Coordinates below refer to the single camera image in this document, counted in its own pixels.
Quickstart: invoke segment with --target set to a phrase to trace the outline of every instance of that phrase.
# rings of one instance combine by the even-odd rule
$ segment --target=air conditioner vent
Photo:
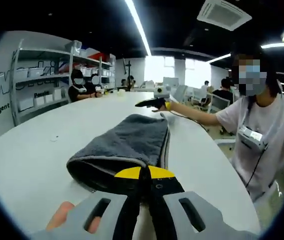
[[[197,19],[233,31],[252,17],[229,2],[206,0]]]

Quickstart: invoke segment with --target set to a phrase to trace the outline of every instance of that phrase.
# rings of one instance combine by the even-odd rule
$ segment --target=white t-shirt
[[[266,107],[259,107],[253,104],[246,121],[246,126],[261,134],[267,133],[275,119],[279,115],[281,95],[278,94],[272,104]],[[241,97],[238,101],[216,113],[218,121],[228,132],[236,132],[242,123],[245,111],[248,106],[248,98]],[[233,167],[239,174],[244,185],[249,181],[256,166],[259,154],[253,153],[248,147],[241,143],[236,136],[234,155],[230,160]],[[268,148],[262,155],[251,179],[247,190],[252,200],[255,200],[269,188],[274,176],[280,167],[284,165],[284,111],[281,115],[281,123],[277,132],[271,135]]]
[[[201,87],[200,96],[199,96],[199,97],[201,97],[201,99],[205,99],[205,98],[206,98],[206,95],[207,95],[207,88],[208,88],[207,85],[203,85],[203,86]]]

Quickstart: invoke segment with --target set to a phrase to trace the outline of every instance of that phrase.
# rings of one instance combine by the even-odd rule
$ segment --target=window
[[[185,60],[185,85],[200,89],[205,81],[211,82],[211,65],[204,61]]]
[[[144,80],[162,83],[163,77],[175,77],[175,59],[172,56],[147,56]]]

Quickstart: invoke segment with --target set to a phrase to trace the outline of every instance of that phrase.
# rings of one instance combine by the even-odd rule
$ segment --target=metal shelving unit
[[[38,107],[32,107],[26,109],[24,111],[19,111],[18,109],[18,99],[17,99],[17,89],[16,87],[22,87],[29,84],[34,84],[43,81],[52,81],[56,87],[58,87],[59,81],[62,78],[69,79],[69,85],[72,84],[71,74],[73,69],[73,63],[80,63],[80,64],[87,64],[91,66],[98,67],[99,76],[100,76],[100,83],[103,77],[108,76],[101,76],[102,69],[109,70],[112,66],[111,63],[103,62],[102,58],[99,60],[95,60],[88,57],[82,57],[78,55],[74,55],[74,47],[72,47],[71,52],[62,51],[62,50],[54,50],[54,49],[47,49],[47,48],[35,48],[35,47],[22,47],[21,40],[19,47],[16,52],[13,53],[12,63],[11,63],[11,70],[10,70],[10,97],[11,97],[11,109],[14,119],[14,124],[17,126],[21,124],[21,118],[25,115],[30,113],[34,113],[39,109],[44,109],[48,106],[58,105],[61,103],[68,102],[68,97],[63,98],[61,100],[53,101],[46,103],[44,105]],[[53,75],[43,75],[39,77],[28,77],[25,80],[17,81],[14,79],[14,75],[16,74],[16,70],[18,67],[18,62],[27,62],[27,61],[53,61],[54,62],[54,73]],[[69,73],[59,74],[59,66],[60,62],[68,62],[69,63]]]

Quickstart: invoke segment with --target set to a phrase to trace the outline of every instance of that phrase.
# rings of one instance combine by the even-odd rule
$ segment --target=yellow wristband
[[[168,111],[171,111],[171,103],[169,101],[165,102],[165,107]]]

